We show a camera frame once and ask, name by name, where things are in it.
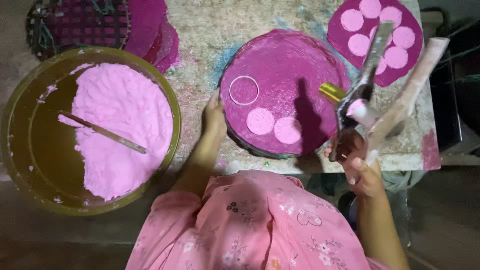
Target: hand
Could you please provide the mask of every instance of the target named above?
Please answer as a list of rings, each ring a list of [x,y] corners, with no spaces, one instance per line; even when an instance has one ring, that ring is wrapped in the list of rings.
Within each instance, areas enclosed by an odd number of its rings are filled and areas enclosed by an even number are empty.
[[[221,141],[227,135],[227,124],[223,115],[223,101],[218,99],[217,91],[210,97],[205,107],[205,133],[204,136]]]
[[[347,146],[350,151],[347,159],[339,161],[345,171],[350,189],[360,197],[377,198],[385,195],[385,188],[380,172],[380,166],[374,161],[371,166],[363,161],[367,153],[367,144],[358,132],[352,133],[352,144]],[[325,149],[324,155],[328,158],[332,152],[332,146]]]

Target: dark grid rack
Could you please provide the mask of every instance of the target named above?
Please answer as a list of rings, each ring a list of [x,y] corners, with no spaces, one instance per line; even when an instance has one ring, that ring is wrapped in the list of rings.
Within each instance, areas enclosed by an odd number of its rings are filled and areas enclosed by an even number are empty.
[[[34,3],[26,20],[27,42],[40,60],[78,47],[125,46],[131,28],[126,0],[110,0],[113,10],[105,15],[95,10],[95,3],[104,10],[104,0],[43,2]]]

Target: pink disc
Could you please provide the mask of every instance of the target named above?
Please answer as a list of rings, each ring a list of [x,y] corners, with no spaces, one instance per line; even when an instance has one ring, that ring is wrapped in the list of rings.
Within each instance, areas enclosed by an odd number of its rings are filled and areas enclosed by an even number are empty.
[[[387,64],[385,64],[385,58],[381,58],[380,62],[378,62],[378,67],[377,70],[375,71],[375,75],[380,75],[382,74],[385,69],[387,69]]]
[[[345,30],[355,32],[363,25],[363,15],[358,10],[350,9],[342,14],[340,21]]]
[[[379,0],[361,0],[359,8],[365,18],[374,19],[380,15],[382,5]]]
[[[275,119],[272,113],[265,108],[256,108],[247,115],[247,127],[257,135],[265,135],[272,131]]]
[[[397,46],[388,48],[384,57],[385,63],[391,68],[403,68],[408,62],[407,50]]]
[[[370,42],[372,41],[373,35],[375,35],[375,31],[377,31],[376,26],[370,30],[370,34],[369,34]],[[390,45],[390,43],[392,43],[392,35],[388,36],[387,42],[385,43],[385,47],[388,47],[388,45]]]
[[[281,143],[293,144],[301,138],[301,125],[297,119],[291,116],[283,117],[275,123],[273,132],[275,138]]]
[[[397,28],[402,23],[402,12],[396,7],[386,7],[380,12],[380,21],[393,21],[393,28]]]
[[[415,34],[412,28],[401,26],[393,31],[393,43],[395,45],[408,49],[415,43]]]
[[[366,35],[354,34],[348,40],[348,49],[356,56],[367,55],[370,39]]]

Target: wire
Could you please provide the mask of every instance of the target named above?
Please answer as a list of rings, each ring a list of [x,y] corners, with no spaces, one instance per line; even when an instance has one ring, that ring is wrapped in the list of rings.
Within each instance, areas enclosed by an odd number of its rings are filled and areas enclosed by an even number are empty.
[[[103,15],[107,15],[108,12],[110,12],[110,11],[112,11],[112,12],[115,11],[115,9],[113,8],[113,5],[112,5],[112,0],[105,0],[105,6],[104,6],[103,9],[101,9],[101,8],[98,6],[96,0],[92,0],[92,3],[93,3],[94,9],[95,9],[96,11],[100,12],[100,13],[103,14]]]

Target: blue stain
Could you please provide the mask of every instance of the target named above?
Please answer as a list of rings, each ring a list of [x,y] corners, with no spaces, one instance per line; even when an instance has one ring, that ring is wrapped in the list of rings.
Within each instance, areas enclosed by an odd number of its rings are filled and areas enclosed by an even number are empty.
[[[243,44],[234,43],[230,47],[223,49],[220,54],[215,57],[213,69],[210,73],[210,86],[216,89],[219,85],[220,78],[227,64],[232,60],[232,56],[240,49]]]
[[[287,22],[280,18],[280,16],[275,16],[275,23],[280,29],[292,30],[292,27],[288,26]]]

